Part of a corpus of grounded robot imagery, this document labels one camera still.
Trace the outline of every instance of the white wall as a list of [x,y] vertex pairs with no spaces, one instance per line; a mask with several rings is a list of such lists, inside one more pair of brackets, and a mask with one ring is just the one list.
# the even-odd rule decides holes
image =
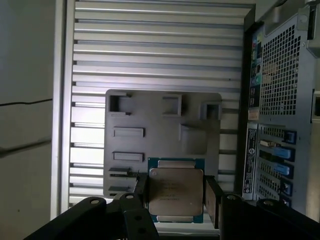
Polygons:
[[[0,0],[0,103],[53,96],[55,0]],[[52,132],[52,103],[0,107],[0,147]],[[0,158],[0,239],[50,220],[51,146]]]

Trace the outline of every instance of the ventilation grille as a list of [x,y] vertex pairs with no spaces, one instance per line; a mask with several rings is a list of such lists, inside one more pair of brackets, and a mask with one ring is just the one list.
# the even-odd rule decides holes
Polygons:
[[274,171],[273,167],[262,162],[262,161],[259,161],[259,168],[262,170],[262,171],[265,171],[266,173],[270,174],[271,176],[277,178],[277,179],[280,179],[281,177],[281,174]]
[[274,136],[282,139],[284,138],[284,135],[285,135],[282,129],[275,128],[275,127],[267,127],[267,126],[261,127],[260,134],[270,135],[270,136]]
[[279,188],[280,188],[279,184],[272,181],[270,178],[268,178],[264,174],[258,172],[258,180],[260,180],[263,184],[267,185],[269,188],[275,190],[276,192],[279,191]]
[[263,46],[261,115],[295,115],[300,36],[295,25]]
[[265,189],[263,186],[258,186],[258,191],[261,195],[263,195],[266,199],[278,199],[277,196],[273,195],[270,191]]

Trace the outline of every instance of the blue plastic latch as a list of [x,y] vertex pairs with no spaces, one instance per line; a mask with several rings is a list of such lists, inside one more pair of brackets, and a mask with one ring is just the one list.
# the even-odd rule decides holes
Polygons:
[[283,159],[290,159],[291,158],[291,149],[282,148],[282,147],[274,147],[273,148],[273,155],[278,156]]

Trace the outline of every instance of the blue tab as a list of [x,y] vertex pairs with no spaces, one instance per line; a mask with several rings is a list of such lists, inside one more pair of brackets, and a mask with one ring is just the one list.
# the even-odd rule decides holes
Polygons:
[[281,173],[282,175],[289,176],[290,168],[288,166],[284,166],[282,164],[276,163],[274,165],[274,171]]
[[278,156],[283,159],[290,159],[291,158],[291,149],[286,149],[282,147],[274,147],[273,148],[273,155]]

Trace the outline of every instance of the black cable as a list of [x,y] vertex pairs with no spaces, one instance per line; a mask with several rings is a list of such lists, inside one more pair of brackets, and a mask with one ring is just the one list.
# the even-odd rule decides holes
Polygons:
[[31,101],[31,102],[26,102],[26,101],[16,101],[16,102],[8,102],[8,103],[2,103],[0,104],[0,107],[4,106],[10,106],[10,105],[32,105],[32,104],[40,104],[40,103],[45,103],[45,102],[50,102],[52,101],[52,98],[49,99],[44,99],[40,101]]

